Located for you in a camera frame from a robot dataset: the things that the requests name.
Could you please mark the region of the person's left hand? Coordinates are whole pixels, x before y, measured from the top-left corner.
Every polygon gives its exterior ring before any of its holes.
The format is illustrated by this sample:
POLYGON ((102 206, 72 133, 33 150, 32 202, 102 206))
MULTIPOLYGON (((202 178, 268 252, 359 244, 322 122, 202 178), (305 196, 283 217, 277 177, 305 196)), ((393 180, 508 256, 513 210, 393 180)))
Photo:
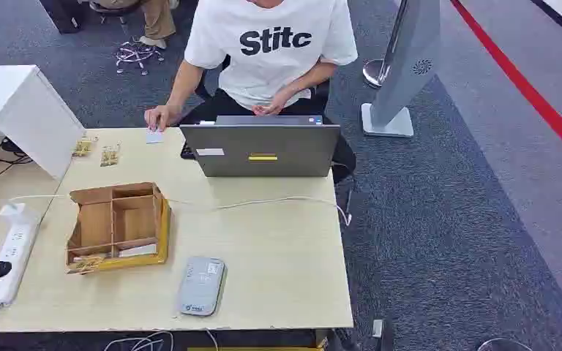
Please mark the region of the person's left hand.
POLYGON ((268 105, 254 105, 252 112, 256 116, 278 115, 292 96, 291 92, 278 91, 268 105))

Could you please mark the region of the person's right hand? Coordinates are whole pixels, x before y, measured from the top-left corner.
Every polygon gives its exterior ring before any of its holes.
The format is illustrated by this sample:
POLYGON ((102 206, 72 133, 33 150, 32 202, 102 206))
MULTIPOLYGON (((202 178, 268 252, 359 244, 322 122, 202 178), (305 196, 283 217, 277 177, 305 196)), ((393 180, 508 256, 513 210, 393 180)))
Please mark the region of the person's right hand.
POLYGON ((144 113, 144 120, 149 130, 164 132, 168 127, 178 123, 181 118, 181 106, 158 105, 144 113))

